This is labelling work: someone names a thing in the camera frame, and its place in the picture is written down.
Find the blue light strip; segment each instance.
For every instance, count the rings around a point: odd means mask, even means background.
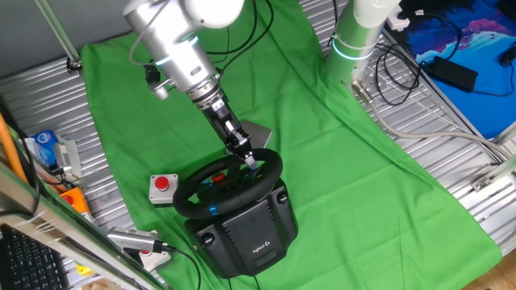
[[[215,204],[211,204],[210,205],[210,213],[211,213],[212,216],[218,215],[217,209],[215,208]]]
[[[197,42],[199,41],[199,38],[197,36],[195,36],[192,40],[190,40],[189,44],[191,46],[193,46],[194,44],[196,44]],[[155,64],[156,65],[162,65],[164,63],[166,63],[167,61],[171,60],[172,57],[171,56],[167,56],[165,57],[163,60],[158,60]]]
[[[335,49],[335,51],[337,53],[339,53],[340,56],[342,56],[343,58],[347,58],[349,60],[365,60],[367,58],[369,58],[372,53],[374,52],[374,49],[371,51],[371,53],[369,53],[368,55],[366,56],[361,56],[361,57],[353,57],[353,56],[346,56],[345,54],[343,54],[342,52],[340,52],[340,50],[335,46],[335,41],[332,41],[332,44],[333,44],[333,48]]]

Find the red button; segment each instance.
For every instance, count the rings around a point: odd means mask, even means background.
[[[165,191],[165,190],[169,189],[169,179],[165,176],[158,177],[158,179],[156,179],[156,181],[154,181],[154,185],[156,186],[157,189],[159,189],[161,191]]]
[[[73,205],[73,197],[71,196],[63,196],[64,200],[68,202],[70,205]]]
[[[220,172],[218,175],[214,175],[211,177],[211,181],[218,183],[226,179],[226,175],[224,172]]]

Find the black steering wheel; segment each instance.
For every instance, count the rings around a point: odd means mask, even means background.
[[[198,169],[179,185],[173,196],[177,212],[186,218],[206,219],[230,213],[259,200],[273,188],[283,171],[281,157],[270,149],[254,149],[256,161],[264,163],[250,170],[241,169],[243,160],[231,155]],[[217,184],[205,180],[227,170],[227,176]],[[189,201],[195,193],[199,202]]]

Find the gray wall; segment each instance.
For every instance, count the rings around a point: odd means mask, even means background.
[[[49,0],[76,48],[128,32],[129,0]],[[0,78],[65,56],[33,0],[0,0]]]

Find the gray cable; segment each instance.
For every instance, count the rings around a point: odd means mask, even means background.
[[[160,9],[154,14],[154,16],[152,16],[152,19],[151,21],[149,21],[147,23],[147,25],[144,27],[144,29],[142,30],[142,33],[140,33],[138,35],[138,38],[136,39],[135,41],[135,44],[132,45],[132,48],[131,50],[129,51],[129,62],[132,63],[132,64],[136,64],[136,65],[154,65],[153,63],[140,63],[138,61],[135,61],[132,59],[132,55],[133,53],[135,52],[135,49],[136,49],[136,45],[138,45],[138,43],[140,42],[140,40],[142,39],[142,37],[144,37],[144,34],[145,34],[145,31],[147,31],[147,29],[154,23],[154,20],[156,20],[156,18],[158,18],[158,16],[160,16],[160,13],[161,11],[163,11],[163,9],[170,3],[170,0],[166,1],[165,3],[163,3],[163,5],[161,5]]]
[[[483,139],[481,137],[468,134],[468,133],[462,133],[462,132],[435,132],[435,133],[427,133],[427,134],[408,134],[408,133],[403,133],[403,132],[394,130],[381,117],[380,112],[378,112],[378,109],[375,106],[374,102],[369,103],[369,105],[371,106],[371,110],[373,111],[373,113],[377,116],[378,121],[380,121],[380,123],[384,126],[384,128],[389,133],[394,134],[396,136],[399,136],[399,137],[402,137],[402,138],[407,138],[407,139],[425,139],[425,138],[437,138],[437,137],[444,137],[444,136],[461,137],[461,138],[471,139],[473,141],[477,141],[477,142],[483,143],[485,146],[491,147],[492,149],[500,152],[508,160],[513,157],[509,152],[507,152],[506,150],[504,150],[503,148],[501,148],[497,144],[495,144],[495,143],[493,143],[491,141],[488,141],[486,139]]]

